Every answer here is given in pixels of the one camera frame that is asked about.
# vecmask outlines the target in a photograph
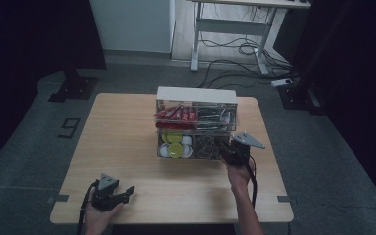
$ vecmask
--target white wall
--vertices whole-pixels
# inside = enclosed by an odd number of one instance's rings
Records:
[[[170,53],[175,0],[90,0],[103,49]]]

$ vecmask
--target black stand base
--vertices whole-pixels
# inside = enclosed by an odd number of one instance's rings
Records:
[[[309,110],[309,104],[306,96],[298,94],[295,87],[278,86],[277,91],[279,92],[280,99],[282,100],[283,108],[286,110]]]
[[[78,89],[67,89],[67,84],[63,83],[60,90],[56,94],[51,95],[48,102],[63,103],[66,99],[88,100],[97,84],[98,78],[86,77],[82,79],[84,80],[83,85]]]
[[[95,77],[80,77],[76,69],[63,70],[66,80],[57,94],[51,95],[48,102],[63,103],[66,99],[88,100],[97,84]]]
[[[295,87],[279,86],[277,87],[283,108],[286,110],[310,111],[312,115],[325,115],[320,102],[312,88],[309,88],[306,94],[298,92]]]

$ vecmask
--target forearm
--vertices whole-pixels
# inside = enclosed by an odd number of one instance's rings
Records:
[[[87,227],[85,231],[85,235],[101,235],[103,234],[103,231],[105,230],[106,226]]]
[[[233,187],[232,191],[236,199],[241,234],[263,235],[264,232],[256,215],[255,208],[250,201],[247,186]]]

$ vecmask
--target power strip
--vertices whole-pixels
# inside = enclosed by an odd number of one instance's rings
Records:
[[[278,87],[278,86],[283,86],[283,85],[290,85],[292,83],[293,83],[293,81],[291,79],[287,78],[287,79],[272,81],[271,86],[272,87]]]

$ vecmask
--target black curtain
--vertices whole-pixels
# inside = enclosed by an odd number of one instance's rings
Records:
[[[64,68],[106,68],[89,1],[0,0],[0,148],[37,81]]]
[[[294,63],[376,185],[376,2],[316,0]]]

